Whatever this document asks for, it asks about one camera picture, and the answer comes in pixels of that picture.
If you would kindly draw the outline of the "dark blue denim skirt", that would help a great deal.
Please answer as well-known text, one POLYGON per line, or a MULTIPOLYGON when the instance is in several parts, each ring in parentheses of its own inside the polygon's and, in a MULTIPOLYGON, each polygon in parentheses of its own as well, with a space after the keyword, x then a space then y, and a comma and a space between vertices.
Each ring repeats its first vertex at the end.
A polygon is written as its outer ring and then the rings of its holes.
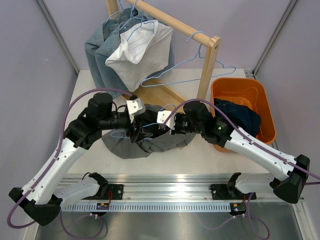
POLYGON ((214 105, 225 113, 235 125, 256 137, 260 131, 261 117, 245 105, 214 98, 214 105))

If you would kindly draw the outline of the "grey pleated skirt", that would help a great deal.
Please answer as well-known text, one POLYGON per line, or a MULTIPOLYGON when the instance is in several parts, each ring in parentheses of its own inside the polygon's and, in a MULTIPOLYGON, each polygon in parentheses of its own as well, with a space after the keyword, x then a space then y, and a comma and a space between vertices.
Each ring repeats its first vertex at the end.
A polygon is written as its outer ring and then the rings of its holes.
MULTIPOLYGON (((158 113, 155 110, 160 109, 159 105, 145 105, 147 114, 146 124, 156 123, 158 113)), ((102 141, 107 149, 121 159, 147 158, 152 153, 162 153, 176 148, 184 148, 192 142, 196 136, 194 133, 171 135, 168 131, 161 131, 158 125, 152 125, 145 128, 153 132, 151 138, 145 138, 136 143, 132 143, 129 138, 111 137, 108 132, 102 136, 102 141)))

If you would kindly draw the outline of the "white shirt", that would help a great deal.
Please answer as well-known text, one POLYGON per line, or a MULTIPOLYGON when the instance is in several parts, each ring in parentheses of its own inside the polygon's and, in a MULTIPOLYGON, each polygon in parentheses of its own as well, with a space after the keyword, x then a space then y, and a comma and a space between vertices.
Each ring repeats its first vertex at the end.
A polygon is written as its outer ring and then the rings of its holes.
POLYGON ((133 92, 152 74, 175 65, 171 46, 173 32, 172 27, 152 20, 139 28, 129 41, 125 39, 127 32, 121 33, 120 44, 105 60, 105 65, 133 92))

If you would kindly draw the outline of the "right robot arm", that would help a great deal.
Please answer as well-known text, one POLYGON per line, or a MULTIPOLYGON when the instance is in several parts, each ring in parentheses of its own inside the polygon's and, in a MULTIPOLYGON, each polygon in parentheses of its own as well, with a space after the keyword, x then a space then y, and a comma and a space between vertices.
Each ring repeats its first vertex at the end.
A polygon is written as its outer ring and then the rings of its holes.
POLYGON ((206 103, 197 98, 188 100, 181 104, 183 113, 172 111, 162 124, 173 134, 199 134, 208 143, 241 154, 268 171, 268 175, 233 174, 226 189, 230 197, 272 191, 281 200, 296 204, 310 176, 310 159, 277 151, 235 125, 225 113, 213 116, 206 103))

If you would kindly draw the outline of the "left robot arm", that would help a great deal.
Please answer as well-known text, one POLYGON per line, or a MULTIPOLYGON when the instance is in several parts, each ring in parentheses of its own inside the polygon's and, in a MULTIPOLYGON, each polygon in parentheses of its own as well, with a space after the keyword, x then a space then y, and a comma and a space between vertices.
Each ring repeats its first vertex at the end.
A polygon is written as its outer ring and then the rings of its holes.
POLYGON ((143 101, 135 95, 127 100, 126 111, 113 111, 112 107, 113 97, 106 92, 96 93, 88 101, 79 116, 62 129, 57 149, 40 171, 22 188, 14 187, 9 192, 15 209, 21 207, 35 223, 46 226, 65 206, 85 198, 100 200, 110 196, 108 180, 96 172, 66 188, 56 188, 104 130, 127 129, 136 116, 146 111, 143 101))

